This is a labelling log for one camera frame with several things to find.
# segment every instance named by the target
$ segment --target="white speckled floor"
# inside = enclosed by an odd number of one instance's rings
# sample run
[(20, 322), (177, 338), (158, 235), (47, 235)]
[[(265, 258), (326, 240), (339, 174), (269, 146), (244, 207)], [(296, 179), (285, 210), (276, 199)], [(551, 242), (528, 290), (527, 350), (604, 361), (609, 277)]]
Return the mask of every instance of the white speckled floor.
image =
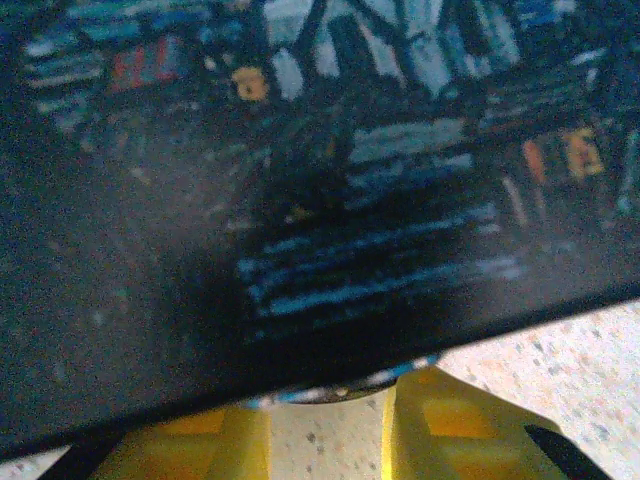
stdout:
[[(640, 479), (640, 302), (455, 349), (440, 367), (551, 418), (614, 480)], [(276, 409), (273, 480), (380, 478), (384, 398)], [(52, 458), (0, 466), (0, 480)]]

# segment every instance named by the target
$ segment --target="speckled surface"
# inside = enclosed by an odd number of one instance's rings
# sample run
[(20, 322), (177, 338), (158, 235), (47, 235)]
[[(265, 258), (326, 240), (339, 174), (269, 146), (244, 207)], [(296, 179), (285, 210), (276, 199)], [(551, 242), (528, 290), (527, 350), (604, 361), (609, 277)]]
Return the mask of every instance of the speckled surface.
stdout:
[[(551, 418), (613, 479), (640, 479), (640, 302), (458, 348), (439, 365)], [(275, 409), (272, 478), (380, 478), (384, 399)], [(33, 479), (54, 457), (0, 467), (0, 479)]]

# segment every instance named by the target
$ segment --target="colorful illustration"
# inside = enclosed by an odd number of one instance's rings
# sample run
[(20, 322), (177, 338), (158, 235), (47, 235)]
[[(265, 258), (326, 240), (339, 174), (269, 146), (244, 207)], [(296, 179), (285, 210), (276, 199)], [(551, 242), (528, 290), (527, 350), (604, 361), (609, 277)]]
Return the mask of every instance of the colorful illustration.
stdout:
[(69, 2), (15, 81), (108, 192), (104, 283), (215, 244), (252, 344), (631, 254), (637, 40), (598, 3)]

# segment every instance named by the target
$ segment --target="speckled countertop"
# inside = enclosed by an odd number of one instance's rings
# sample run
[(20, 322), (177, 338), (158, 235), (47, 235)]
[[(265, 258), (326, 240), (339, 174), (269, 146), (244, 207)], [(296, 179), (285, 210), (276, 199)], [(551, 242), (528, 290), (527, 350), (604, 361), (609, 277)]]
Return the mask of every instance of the speckled countertop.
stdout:
[[(551, 418), (615, 480), (640, 479), (640, 302), (458, 348), (439, 365)], [(274, 410), (272, 478), (380, 478), (384, 399)], [(0, 466), (0, 480), (36, 478), (55, 457)]]

